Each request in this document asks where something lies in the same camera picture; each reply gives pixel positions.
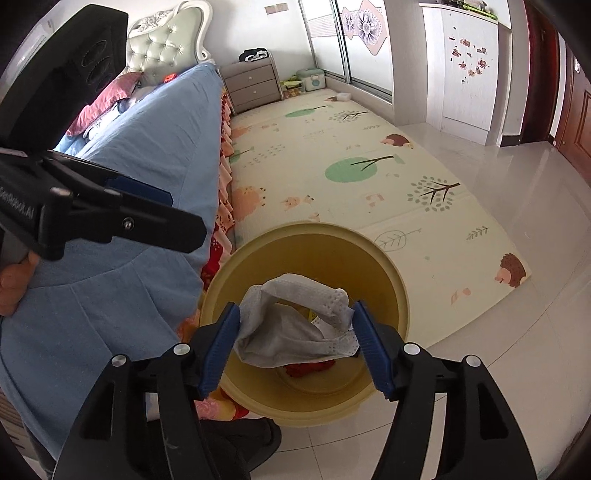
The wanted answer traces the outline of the person's left hand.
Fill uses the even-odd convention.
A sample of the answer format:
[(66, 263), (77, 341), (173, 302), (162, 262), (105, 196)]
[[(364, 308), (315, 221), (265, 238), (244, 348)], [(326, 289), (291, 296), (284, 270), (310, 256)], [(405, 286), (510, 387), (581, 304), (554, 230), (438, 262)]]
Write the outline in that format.
[(39, 261), (40, 257), (30, 251), (20, 263), (8, 265), (2, 269), (0, 287), (0, 315), (2, 317), (11, 316), (17, 310)]

